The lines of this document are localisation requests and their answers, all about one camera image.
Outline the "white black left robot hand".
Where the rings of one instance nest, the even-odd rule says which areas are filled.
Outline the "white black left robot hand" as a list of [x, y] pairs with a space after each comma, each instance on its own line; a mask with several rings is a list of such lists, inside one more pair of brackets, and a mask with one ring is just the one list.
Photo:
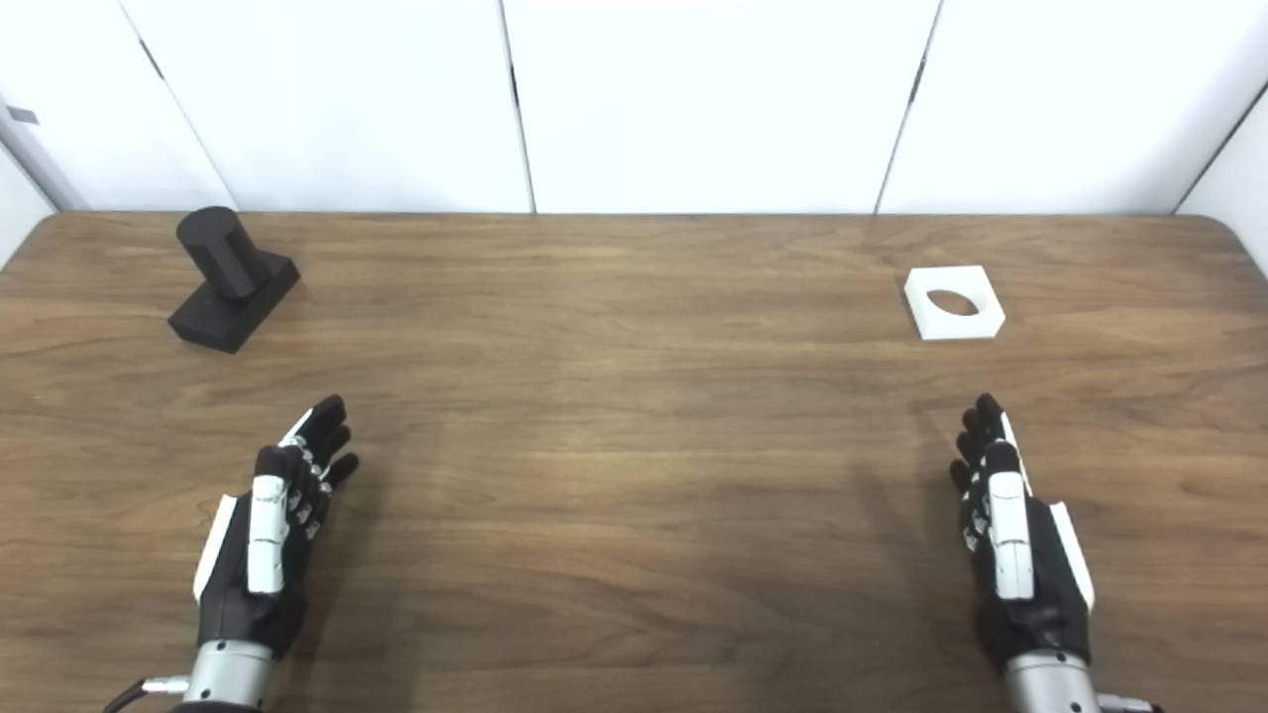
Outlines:
[[257, 450], [249, 491], [222, 497], [193, 585], [198, 646], [249, 642], [279, 660], [298, 639], [314, 540], [361, 466], [346, 419], [344, 397], [321, 400]]

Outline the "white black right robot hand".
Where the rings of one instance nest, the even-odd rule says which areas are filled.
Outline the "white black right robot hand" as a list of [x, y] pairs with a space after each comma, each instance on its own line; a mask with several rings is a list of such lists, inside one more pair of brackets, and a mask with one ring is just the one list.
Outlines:
[[1006, 409], [983, 393], [962, 414], [948, 466], [978, 595], [974, 631], [992, 667], [1051, 651], [1090, 664], [1092, 590], [1061, 504], [1033, 497]]

